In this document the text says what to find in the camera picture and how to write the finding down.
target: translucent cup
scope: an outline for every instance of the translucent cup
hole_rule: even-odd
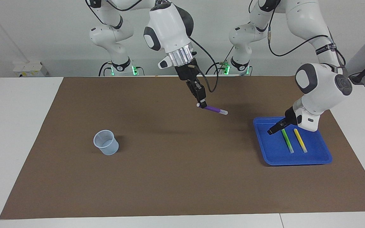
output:
[[[94,137],[94,145],[105,155],[113,155],[119,149],[119,143],[110,130],[98,132]]]

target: white table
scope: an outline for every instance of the white table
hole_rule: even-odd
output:
[[[0,78],[0,213],[63,78]],[[333,108],[365,169],[365,88]],[[0,220],[0,227],[365,227],[365,212]]]

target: blue tray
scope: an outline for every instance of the blue tray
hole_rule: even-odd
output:
[[[267,131],[284,117],[258,117],[253,121],[261,152],[265,162],[272,166],[298,166],[298,165],[322,165],[332,162],[332,155],[323,141],[319,131],[310,132],[297,126],[286,127],[288,138],[294,149],[291,154],[284,140],[283,134],[279,131],[269,135]],[[294,133],[297,128],[308,153],[304,153]]]

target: purple marker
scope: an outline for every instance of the purple marker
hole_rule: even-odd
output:
[[[222,109],[215,108],[215,107],[212,107],[212,106],[207,106],[207,107],[205,107],[204,109],[209,110],[209,111],[214,111],[214,112],[217,112],[217,113],[223,114],[223,115],[225,115],[225,116],[228,114],[228,112],[227,112],[226,110],[222,110]]]

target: marker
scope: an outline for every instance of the marker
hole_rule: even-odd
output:
[[[217,113],[223,114],[223,115],[225,115],[225,116],[228,114],[228,112],[227,112],[226,110],[219,109],[219,108],[215,108],[215,107],[212,107],[212,106],[207,106],[207,107],[205,107],[204,109],[209,110],[209,111],[214,111],[214,112],[217,112]]]
[[[304,141],[302,140],[301,135],[298,132],[298,129],[294,128],[294,132],[295,132],[295,135],[297,136],[297,139],[298,139],[299,144],[302,147],[302,150],[304,151],[304,153],[308,153],[308,150],[305,147]]]
[[[290,149],[291,154],[293,154],[294,149],[291,146],[290,139],[288,138],[285,129],[282,129],[281,132],[283,133],[283,136],[284,136],[285,142],[287,143],[288,149]]]

